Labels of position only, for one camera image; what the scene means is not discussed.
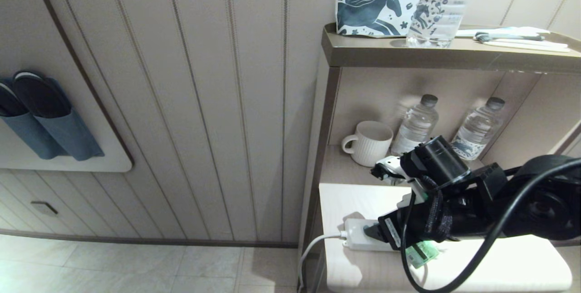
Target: shelf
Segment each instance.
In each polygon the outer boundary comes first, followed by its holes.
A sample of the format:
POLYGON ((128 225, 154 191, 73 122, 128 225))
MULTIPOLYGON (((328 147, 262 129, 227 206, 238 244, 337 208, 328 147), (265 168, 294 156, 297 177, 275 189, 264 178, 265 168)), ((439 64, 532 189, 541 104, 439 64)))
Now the shelf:
MULTIPOLYGON (((480 160, 470 161, 470 169, 484 166, 480 160)), ((363 167, 345 154, 338 145, 328 145, 325 151, 325 160, 321 171, 320 183, 359 184, 359 185, 386 185, 369 173, 370 167, 363 167)))
MULTIPOLYGON (((462 29, 487 26, 461 26, 462 29)), ((483 45, 456 38, 448 49, 405 47, 405 38, 373 39, 342 36, 335 24, 323 28, 322 47, 330 67, 442 68, 485 71, 579 74, 581 42, 560 34, 543 34, 548 41, 566 43, 569 53, 552 53, 483 45)))

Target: beige wall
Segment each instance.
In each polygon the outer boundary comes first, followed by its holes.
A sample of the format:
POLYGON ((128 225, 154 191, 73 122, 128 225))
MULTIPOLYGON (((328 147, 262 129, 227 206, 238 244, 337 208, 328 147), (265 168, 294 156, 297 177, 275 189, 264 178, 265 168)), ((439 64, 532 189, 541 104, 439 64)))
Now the beige wall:
MULTIPOLYGON (((126 174, 2 170, 0 227, 296 242, 334 0, 50 0, 128 146, 126 174), (26 206, 46 200, 58 219, 26 206)), ((466 23, 581 38, 579 0, 473 0, 466 23)))

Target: white power strip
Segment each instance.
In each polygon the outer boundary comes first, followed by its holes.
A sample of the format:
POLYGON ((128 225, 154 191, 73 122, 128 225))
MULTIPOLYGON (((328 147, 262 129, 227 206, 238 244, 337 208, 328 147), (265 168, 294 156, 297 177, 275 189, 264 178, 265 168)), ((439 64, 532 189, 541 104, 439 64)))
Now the white power strip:
POLYGON ((363 251, 394 251, 389 243, 379 241, 365 235, 363 228, 377 224, 377 220, 369 219, 347 219, 345 221, 345 231, 347 239, 343 241, 343 246, 351 250, 363 251))

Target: white mug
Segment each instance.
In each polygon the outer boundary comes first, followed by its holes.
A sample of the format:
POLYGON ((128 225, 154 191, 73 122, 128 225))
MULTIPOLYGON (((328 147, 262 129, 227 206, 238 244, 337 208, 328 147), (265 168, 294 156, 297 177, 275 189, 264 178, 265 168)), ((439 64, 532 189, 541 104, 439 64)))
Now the white mug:
POLYGON ((357 124, 354 135, 343 139, 341 148, 358 164, 373 167, 379 159, 383 159, 388 154, 393 138, 394 132, 384 123, 362 121, 357 124), (351 148, 346 148, 351 141, 353 142, 351 148))

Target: water bottle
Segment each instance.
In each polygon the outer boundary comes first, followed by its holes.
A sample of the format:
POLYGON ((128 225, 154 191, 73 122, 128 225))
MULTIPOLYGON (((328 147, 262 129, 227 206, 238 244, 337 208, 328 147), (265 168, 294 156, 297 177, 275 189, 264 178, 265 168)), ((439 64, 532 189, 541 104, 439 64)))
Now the water bottle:
POLYGON ((468 0, 419 0, 407 33, 408 47, 447 48, 468 0))
POLYGON ((438 113, 434 109, 437 102, 438 98, 435 96, 424 94, 419 104, 414 105, 405 113, 398 136, 392 146, 394 156, 401 156, 429 139, 438 122, 438 113))
POLYGON ((473 110, 452 140, 452 148, 463 160, 475 160, 486 147, 492 136, 502 125, 500 109, 504 100, 492 97, 486 105, 473 110))

